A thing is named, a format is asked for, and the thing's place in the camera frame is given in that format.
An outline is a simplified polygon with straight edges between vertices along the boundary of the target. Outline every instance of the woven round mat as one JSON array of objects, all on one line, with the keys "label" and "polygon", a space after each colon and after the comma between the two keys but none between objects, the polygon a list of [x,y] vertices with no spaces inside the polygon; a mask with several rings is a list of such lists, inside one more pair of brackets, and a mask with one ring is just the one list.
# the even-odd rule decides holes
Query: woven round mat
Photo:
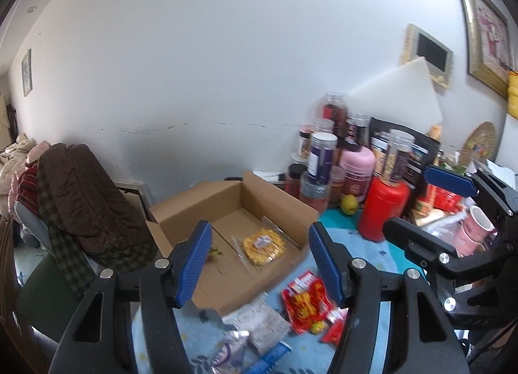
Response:
[{"label": "woven round mat", "polygon": [[468,136],[458,160],[459,167],[467,167],[475,159],[486,164],[495,151],[496,131],[491,121],[484,121]]}]

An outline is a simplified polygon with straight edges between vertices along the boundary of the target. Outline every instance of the black package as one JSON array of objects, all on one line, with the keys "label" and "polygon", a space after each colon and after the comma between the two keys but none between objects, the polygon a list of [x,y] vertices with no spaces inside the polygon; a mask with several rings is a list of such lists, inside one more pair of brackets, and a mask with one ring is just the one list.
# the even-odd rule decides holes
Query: black package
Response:
[{"label": "black package", "polygon": [[387,154],[387,149],[389,148],[389,131],[392,128],[409,133],[415,138],[412,152],[408,159],[407,169],[403,175],[403,182],[412,190],[406,209],[412,209],[415,200],[426,192],[427,184],[423,177],[423,171],[428,165],[434,163],[441,144],[437,140],[401,124],[371,118],[369,124],[369,145],[377,160],[375,175],[379,175],[382,171],[385,154]]}]

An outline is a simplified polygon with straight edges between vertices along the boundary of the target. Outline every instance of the blue gripper pad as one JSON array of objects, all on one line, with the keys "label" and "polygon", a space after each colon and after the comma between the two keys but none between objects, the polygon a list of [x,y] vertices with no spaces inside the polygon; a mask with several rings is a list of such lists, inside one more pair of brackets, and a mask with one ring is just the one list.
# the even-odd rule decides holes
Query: blue gripper pad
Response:
[{"label": "blue gripper pad", "polygon": [[185,255],[181,258],[183,265],[180,267],[178,291],[175,297],[179,307],[183,307],[194,294],[201,270],[205,265],[205,260],[207,260],[212,245],[212,226],[207,221],[200,221],[189,240],[184,244],[187,244],[185,253],[188,253],[188,255],[186,258]]},{"label": "blue gripper pad", "polygon": [[436,185],[462,197],[476,197],[478,194],[471,178],[436,166],[426,168],[424,179],[428,184]]},{"label": "blue gripper pad", "polygon": [[327,295],[340,307],[345,301],[341,288],[340,271],[336,267],[329,250],[329,247],[332,247],[334,243],[327,231],[324,230],[324,232],[321,234],[315,224],[312,224],[309,228],[309,248],[319,268],[319,274]]}]

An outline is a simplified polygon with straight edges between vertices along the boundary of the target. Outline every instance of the wooden chair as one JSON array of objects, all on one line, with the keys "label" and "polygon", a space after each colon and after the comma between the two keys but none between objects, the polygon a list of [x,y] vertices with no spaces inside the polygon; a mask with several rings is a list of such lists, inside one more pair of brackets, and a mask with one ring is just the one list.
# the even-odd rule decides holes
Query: wooden chair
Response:
[{"label": "wooden chair", "polygon": [[45,374],[49,365],[41,354],[32,326],[16,315],[15,300],[20,289],[12,244],[12,220],[0,217],[0,323],[16,357],[35,374]]}]

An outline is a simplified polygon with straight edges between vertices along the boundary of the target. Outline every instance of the red thermos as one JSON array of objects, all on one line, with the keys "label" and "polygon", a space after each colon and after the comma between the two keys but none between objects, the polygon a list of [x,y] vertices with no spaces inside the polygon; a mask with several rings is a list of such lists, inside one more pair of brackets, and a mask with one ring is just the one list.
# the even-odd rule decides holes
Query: red thermos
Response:
[{"label": "red thermos", "polygon": [[359,233],[368,240],[383,241],[383,223],[391,217],[401,216],[409,195],[410,189],[405,183],[390,186],[375,177],[359,218]]}]

